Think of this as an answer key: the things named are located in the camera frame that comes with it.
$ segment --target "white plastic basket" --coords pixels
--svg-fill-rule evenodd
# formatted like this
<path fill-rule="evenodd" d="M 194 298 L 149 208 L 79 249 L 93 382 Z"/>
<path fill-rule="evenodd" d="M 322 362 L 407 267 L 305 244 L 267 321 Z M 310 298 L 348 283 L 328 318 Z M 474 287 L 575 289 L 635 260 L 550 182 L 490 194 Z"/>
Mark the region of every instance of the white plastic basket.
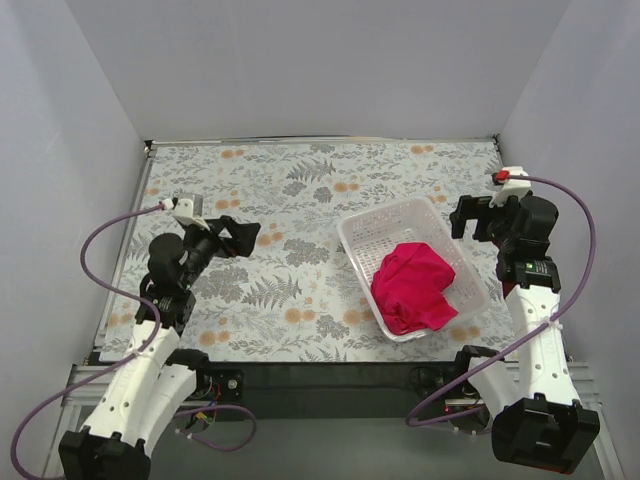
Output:
<path fill-rule="evenodd" d="M 443 293 L 458 315 L 447 323 L 447 327 L 462 323 L 489 307 L 486 287 L 429 200 L 411 197 L 375 205 L 342 218 L 338 223 L 338 234 L 378 325 L 394 342 L 406 342 L 432 332 L 423 329 L 394 335 L 384 323 L 371 295 L 373 274 L 380 269 L 384 257 L 400 243 L 424 242 L 455 270 L 453 284 Z"/>

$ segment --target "gray wall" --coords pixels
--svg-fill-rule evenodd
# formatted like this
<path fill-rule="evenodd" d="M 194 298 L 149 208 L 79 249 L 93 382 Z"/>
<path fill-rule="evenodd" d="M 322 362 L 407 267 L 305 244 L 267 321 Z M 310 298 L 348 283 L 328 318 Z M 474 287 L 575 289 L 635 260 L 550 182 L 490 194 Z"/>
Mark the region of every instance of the gray wall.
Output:
<path fill-rule="evenodd" d="M 0 0 L 0 478 L 22 417 L 67 381 L 91 345 L 105 292 L 78 253 L 94 226 L 127 211 L 142 145 L 63 0 Z M 90 253 L 109 278 L 122 237 Z M 58 409 L 20 453 L 40 474 Z"/>
<path fill-rule="evenodd" d="M 500 131 L 568 0 L 67 0 L 142 138 Z"/>
<path fill-rule="evenodd" d="M 571 186 L 592 208 L 598 252 L 583 297 L 566 315 L 574 356 L 589 361 L 627 478 L 640 478 L 640 3 L 573 0 L 502 135 L 505 160 Z M 552 254 L 565 295 L 582 272 L 587 229 L 560 208 Z"/>

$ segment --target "crumpled red towel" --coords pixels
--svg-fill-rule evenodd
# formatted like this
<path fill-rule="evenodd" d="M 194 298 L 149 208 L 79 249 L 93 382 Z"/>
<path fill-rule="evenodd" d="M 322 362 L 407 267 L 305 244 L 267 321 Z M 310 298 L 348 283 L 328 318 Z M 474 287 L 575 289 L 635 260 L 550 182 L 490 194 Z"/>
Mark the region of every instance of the crumpled red towel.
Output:
<path fill-rule="evenodd" d="M 441 329 L 458 312 L 442 295 L 456 273 L 426 243 L 402 243 L 373 276 L 371 294 L 395 335 Z"/>

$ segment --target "floral pattern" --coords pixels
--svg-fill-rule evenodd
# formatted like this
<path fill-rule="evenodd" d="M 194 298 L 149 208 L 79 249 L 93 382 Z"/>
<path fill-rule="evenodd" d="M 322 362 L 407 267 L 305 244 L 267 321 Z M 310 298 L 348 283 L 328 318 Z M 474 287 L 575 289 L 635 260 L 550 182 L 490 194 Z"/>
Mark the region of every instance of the floral pattern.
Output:
<path fill-rule="evenodd" d="M 180 192 L 204 196 L 204 215 L 262 228 L 250 258 L 214 259 L 194 285 L 196 307 L 181 345 L 216 361 L 451 360 L 471 343 L 501 348 L 511 319 L 494 277 L 496 250 L 461 240 L 491 294 L 491 307 L 455 328 L 394 343 L 380 331 L 336 232 L 343 215 L 403 196 L 431 199 L 443 218 L 460 195 L 491 193 L 500 169 L 492 142 L 316 142 L 159 147 L 142 206 Z M 166 213 L 137 219 L 118 286 L 137 291 L 147 247 L 181 233 Z M 134 302 L 117 298 L 102 360 L 122 357 Z"/>

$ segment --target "floral tablecloth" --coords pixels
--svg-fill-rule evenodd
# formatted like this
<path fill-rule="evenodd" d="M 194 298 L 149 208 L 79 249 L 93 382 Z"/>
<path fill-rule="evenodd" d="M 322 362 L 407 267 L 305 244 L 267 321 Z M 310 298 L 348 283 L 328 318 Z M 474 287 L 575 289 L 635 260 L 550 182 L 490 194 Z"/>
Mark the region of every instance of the floral tablecloth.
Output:
<path fill-rule="evenodd" d="M 490 193 L 500 168 L 492 142 L 308 143 L 159 147 L 143 206 L 176 191 L 204 195 L 206 218 L 260 222 L 248 259 L 214 259 L 194 287 L 182 336 L 219 361 L 343 362 L 450 360 L 462 345 L 513 340 L 495 279 L 495 249 L 462 241 L 484 279 L 491 307 L 466 325 L 407 343 L 384 337 L 336 232 L 343 216 L 375 203 L 421 195 L 447 218 L 463 194 Z M 166 213 L 138 219 L 118 285 L 137 291 L 147 246 L 181 233 Z M 121 358 L 137 305 L 118 298 L 101 359 Z"/>

